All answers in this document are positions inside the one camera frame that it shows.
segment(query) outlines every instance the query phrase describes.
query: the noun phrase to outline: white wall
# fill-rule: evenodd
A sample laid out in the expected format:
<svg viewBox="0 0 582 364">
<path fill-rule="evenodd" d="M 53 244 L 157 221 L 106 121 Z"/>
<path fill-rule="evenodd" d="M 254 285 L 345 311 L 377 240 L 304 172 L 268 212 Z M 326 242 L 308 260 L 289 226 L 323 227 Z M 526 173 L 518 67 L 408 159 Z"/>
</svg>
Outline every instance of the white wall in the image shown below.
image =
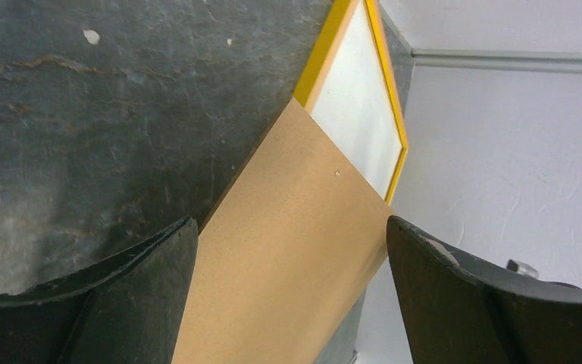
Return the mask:
<svg viewBox="0 0 582 364">
<path fill-rule="evenodd" d="M 582 52 L 582 0 L 380 3 L 415 49 Z"/>
<path fill-rule="evenodd" d="M 398 215 L 476 256 L 582 287 L 582 75 L 416 67 Z M 358 364 L 408 363 L 388 266 L 368 288 Z"/>
</svg>

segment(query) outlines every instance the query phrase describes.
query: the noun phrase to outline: black marble surface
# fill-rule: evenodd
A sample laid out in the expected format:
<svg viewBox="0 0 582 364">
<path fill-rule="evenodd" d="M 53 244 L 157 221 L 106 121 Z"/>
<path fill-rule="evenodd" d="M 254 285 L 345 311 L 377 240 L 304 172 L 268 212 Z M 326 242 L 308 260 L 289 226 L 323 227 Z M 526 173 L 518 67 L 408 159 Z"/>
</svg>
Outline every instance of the black marble surface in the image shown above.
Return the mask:
<svg viewBox="0 0 582 364">
<path fill-rule="evenodd" d="M 0 0 L 0 293 L 203 221 L 289 100 L 329 8 Z"/>
</svg>

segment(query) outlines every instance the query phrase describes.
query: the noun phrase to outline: yellow frame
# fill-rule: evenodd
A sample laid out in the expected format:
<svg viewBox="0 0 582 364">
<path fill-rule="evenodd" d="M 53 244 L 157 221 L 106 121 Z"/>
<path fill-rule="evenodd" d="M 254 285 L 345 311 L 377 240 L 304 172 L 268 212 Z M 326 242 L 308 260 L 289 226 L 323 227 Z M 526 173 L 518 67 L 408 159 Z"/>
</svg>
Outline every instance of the yellow frame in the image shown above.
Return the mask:
<svg viewBox="0 0 582 364">
<path fill-rule="evenodd" d="M 396 122 L 396 129 L 398 130 L 398 138 L 402 145 L 396 167 L 392 174 L 389 189 L 385 195 L 385 201 L 390 204 L 393 194 L 396 191 L 396 185 L 398 184 L 402 166 L 405 164 L 405 158 L 407 157 L 408 151 L 408 141 L 405 132 L 405 122 L 402 119 L 398 91 L 396 89 L 396 79 L 393 76 L 390 54 L 387 48 L 387 40 L 383 30 L 383 21 L 380 17 L 380 12 L 378 11 L 378 0 L 362 0 L 362 2 L 367 12 L 367 19 L 369 21 L 371 33 L 374 37 L 378 60 L 380 62 L 380 67 L 383 70 L 383 78 L 385 79 L 387 94 L 390 98 Z M 322 26 L 318 40 L 315 43 L 313 51 L 311 51 L 311 55 L 309 55 L 307 65 L 298 80 L 295 91 L 293 92 L 293 97 L 295 97 L 300 102 L 300 105 L 304 106 L 309 113 L 313 110 L 318 94 L 324 85 L 324 80 L 333 63 L 333 57 L 340 47 L 340 43 L 343 40 L 346 29 L 349 27 L 349 22 L 352 19 L 357 4 L 358 0 L 335 0 L 333 2 L 333 6 Z"/>
</svg>

